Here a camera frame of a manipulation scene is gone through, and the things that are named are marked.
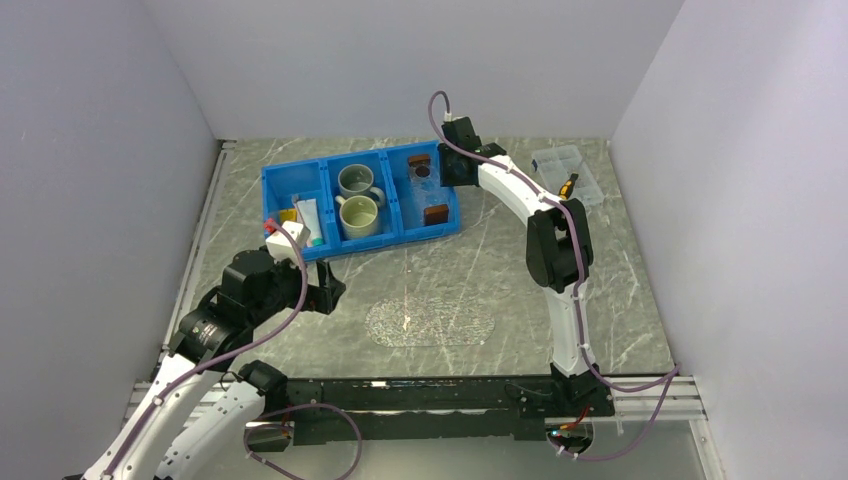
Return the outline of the clear holder with wooden ends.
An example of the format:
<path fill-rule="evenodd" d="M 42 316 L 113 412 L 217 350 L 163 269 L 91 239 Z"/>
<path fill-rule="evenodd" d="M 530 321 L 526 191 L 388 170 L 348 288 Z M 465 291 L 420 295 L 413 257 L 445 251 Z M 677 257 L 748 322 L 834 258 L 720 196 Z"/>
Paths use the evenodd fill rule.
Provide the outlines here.
<path fill-rule="evenodd" d="M 441 186 L 439 169 L 428 154 L 407 158 L 408 176 L 415 207 L 423 226 L 444 224 L 449 220 L 447 191 Z"/>

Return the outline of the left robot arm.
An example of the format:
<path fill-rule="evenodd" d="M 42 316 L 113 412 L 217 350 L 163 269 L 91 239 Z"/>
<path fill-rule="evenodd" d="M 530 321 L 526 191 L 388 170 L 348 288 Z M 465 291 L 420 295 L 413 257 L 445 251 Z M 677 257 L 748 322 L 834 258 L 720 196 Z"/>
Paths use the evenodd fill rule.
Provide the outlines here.
<path fill-rule="evenodd" d="M 188 420 L 234 359 L 259 345 L 257 327 L 284 310 L 333 312 L 345 284 L 319 260 L 311 285 L 299 261 L 277 261 L 266 248 L 236 254 L 220 284 L 181 320 L 142 402 L 81 478 L 192 479 L 247 422 L 279 417 L 288 402 L 287 378 L 253 361 L 237 372 L 230 392 Z"/>

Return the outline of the blue three-compartment bin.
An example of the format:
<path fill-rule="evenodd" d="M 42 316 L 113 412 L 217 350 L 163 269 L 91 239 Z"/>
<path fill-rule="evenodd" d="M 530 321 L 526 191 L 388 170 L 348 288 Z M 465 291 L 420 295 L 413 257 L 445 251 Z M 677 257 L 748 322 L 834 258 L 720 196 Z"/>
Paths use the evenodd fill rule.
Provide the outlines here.
<path fill-rule="evenodd" d="M 263 168 L 263 216 L 300 221 L 305 260 L 455 234 L 458 196 L 440 183 L 434 141 Z"/>

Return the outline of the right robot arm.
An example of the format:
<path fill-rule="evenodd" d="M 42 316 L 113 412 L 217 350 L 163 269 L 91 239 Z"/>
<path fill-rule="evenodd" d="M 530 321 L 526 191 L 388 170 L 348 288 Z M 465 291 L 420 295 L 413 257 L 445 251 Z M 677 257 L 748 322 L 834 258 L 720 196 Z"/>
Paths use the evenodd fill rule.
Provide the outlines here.
<path fill-rule="evenodd" d="M 526 227 L 525 264 L 544 292 L 553 335 L 551 391 L 543 398 L 550 415 L 613 416 L 612 395 L 596 376 L 582 312 L 594 261 L 583 204 L 545 190 L 503 148 L 483 143 L 467 117 L 447 116 L 438 132 L 442 185 L 480 187 Z"/>

